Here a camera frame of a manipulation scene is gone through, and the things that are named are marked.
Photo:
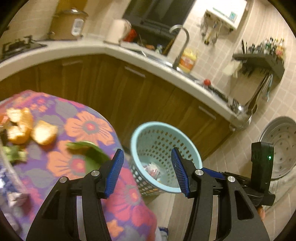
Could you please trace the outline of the black wall shelf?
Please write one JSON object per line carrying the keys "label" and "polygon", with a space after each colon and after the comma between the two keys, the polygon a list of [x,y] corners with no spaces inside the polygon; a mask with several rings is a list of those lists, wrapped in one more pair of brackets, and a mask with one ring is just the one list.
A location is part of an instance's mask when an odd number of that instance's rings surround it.
{"label": "black wall shelf", "polygon": [[273,72],[274,76],[281,81],[285,72],[284,64],[281,60],[266,54],[233,54],[232,59],[240,61],[245,66],[266,69]]}

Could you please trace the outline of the red tomato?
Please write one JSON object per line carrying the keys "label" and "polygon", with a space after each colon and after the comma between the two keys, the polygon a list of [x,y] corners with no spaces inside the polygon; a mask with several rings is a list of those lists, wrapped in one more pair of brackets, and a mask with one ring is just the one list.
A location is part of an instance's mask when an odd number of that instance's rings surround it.
{"label": "red tomato", "polygon": [[204,80],[204,85],[205,86],[210,86],[211,85],[211,81],[209,79],[205,79]]}

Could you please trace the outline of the light blue trash basket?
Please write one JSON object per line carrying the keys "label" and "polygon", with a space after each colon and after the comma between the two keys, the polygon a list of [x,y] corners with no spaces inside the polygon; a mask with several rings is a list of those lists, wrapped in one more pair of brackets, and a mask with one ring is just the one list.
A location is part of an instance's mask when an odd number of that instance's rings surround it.
{"label": "light blue trash basket", "polygon": [[[192,161],[196,168],[202,168],[202,159],[197,148],[183,132],[174,126],[150,121],[141,124],[133,132],[130,141],[129,167],[143,197],[162,193],[181,193],[171,162],[173,148],[178,148],[181,156]],[[161,182],[154,180],[144,170],[142,163],[149,162],[154,162],[163,169]]]}

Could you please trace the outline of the green vegetable scraps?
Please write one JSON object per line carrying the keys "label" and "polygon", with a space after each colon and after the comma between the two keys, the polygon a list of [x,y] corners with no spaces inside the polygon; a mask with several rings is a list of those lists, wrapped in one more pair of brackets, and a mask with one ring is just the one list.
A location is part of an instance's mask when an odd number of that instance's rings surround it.
{"label": "green vegetable scraps", "polygon": [[4,146],[3,150],[10,163],[27,161],[27,152],[20,146]]}

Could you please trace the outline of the trash inside basket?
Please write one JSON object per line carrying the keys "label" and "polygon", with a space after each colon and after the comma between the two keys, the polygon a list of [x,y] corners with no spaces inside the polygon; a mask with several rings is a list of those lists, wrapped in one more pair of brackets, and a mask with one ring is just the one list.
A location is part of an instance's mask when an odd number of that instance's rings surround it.
{"label": "trash inside basket", "polygon": [[163,169],[154,162],[142,163],[144,170],[156,181],[161,182]]}

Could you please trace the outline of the black gas stove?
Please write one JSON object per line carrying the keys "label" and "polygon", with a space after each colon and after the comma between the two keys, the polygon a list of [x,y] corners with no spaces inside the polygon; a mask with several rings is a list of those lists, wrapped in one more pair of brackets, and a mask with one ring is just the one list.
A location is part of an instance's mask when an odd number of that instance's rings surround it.
{"label": "black gas stove", "polygon": [[47,47],[47,45],[33,40],[32,35],[25,36],[23,40],[17,39],[13,43],[8,42],[2,45],[1,62],[18,54],[44,47]]}

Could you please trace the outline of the green vegetable leaf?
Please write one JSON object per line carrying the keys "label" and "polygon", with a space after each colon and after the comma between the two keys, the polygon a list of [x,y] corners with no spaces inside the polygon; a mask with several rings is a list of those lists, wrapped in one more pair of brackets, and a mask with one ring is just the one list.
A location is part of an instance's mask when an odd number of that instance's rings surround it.
{"label": "green vegetable leaf", "polygon": [[84,156],[86,174],[98,170],[110,157],[99,146],[90,141],[67,142],[70,152]]}

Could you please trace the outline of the hanging metal ladle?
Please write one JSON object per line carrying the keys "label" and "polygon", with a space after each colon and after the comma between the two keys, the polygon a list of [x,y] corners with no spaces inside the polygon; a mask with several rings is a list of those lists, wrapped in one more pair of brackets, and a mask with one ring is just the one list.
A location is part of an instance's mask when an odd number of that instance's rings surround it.
{"label": "hanging metal ladle", "polygon": [[257,102],[259,98],[261,97],[263,92],[267,90],[272,80],[273,74],[267,73],[258,85],[251,99],[244,106],[239,106],[239,112],[245,113],[247,115],[253,115],[256,112],[255,108],[257,107]]}

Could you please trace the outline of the brown rice cooker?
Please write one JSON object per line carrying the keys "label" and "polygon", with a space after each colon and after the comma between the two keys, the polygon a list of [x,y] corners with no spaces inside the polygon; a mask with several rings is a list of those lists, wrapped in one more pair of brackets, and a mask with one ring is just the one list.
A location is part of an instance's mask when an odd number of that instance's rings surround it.
{"label": "brown rice cooker", "polygon": [[60,11],[52,17],[48,38],[57,41],[81,39],[87,18],[88,14],[78,9]]}

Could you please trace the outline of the yellow detergent bottle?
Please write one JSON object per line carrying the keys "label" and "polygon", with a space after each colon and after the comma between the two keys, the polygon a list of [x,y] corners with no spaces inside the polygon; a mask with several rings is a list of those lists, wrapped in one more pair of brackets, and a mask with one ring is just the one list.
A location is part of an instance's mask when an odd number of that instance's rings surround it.
{"label": "yellow detergent bottle", "polygon": [[186,48],[182,53],[178,67],[184,73],[190,73],[197,61],[197,52]]}

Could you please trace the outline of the metal steamer tray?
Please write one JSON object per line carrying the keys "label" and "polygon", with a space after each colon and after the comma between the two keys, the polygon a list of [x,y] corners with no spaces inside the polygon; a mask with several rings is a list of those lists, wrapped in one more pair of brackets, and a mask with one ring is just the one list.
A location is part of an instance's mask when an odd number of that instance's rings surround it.
{"label": "metal steamer tray", "polygon": [[272,180],[282,178],[295,166],[295,121],[288,116],[272,120],[261,132],[260,142],[273,144]]}

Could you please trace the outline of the orange peel piece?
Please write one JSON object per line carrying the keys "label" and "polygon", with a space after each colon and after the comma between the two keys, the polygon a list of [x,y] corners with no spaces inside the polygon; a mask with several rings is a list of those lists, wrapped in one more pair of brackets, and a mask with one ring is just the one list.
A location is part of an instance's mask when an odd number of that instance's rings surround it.
{"label": "orange peel piece", "polygon": [[47,146],[56,140],[58,127],[43,120],[37,122],[31,131],[31,138],[42,146]]}
{"label": "orange peel piece", "polygon": [[11,122],[7,130],[8,140],[14,145],[26,143],[33,130],[34,118],[29,108],[9,108],[6,114]]}

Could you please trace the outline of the red container by kettle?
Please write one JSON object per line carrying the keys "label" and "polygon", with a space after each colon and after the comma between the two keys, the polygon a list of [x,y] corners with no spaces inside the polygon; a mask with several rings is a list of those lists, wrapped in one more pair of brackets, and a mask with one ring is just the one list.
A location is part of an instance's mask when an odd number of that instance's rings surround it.
{"label": "red container by kettle", "polygon": [[135,29],[131,29],[128,35],[123,39],[124,42],[133,42],[137,37],[137,32]]}

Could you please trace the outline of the steel sink faucet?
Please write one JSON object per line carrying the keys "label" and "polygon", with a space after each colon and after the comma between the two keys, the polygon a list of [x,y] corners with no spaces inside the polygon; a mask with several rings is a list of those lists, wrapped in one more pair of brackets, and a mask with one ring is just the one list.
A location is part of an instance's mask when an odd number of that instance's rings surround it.
{"label": "steel sink faucet", "polygon": [[169,59],[173,61],[172,68],[177,70],[182,54],[189,44],[190,35],[189,31],[183,25],[174,25],[170,28],[169,32],[171,34],[178,32],[169,51]]}

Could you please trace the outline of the white water heater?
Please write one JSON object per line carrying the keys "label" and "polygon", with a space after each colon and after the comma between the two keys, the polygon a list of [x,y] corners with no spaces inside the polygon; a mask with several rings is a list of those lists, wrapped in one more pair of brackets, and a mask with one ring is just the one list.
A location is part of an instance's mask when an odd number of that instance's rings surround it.
{"label": "white water heater", "polygon": [[245,0],[209,1],[206,12],[221,20],[229,29],[237,30],[246,5]]}

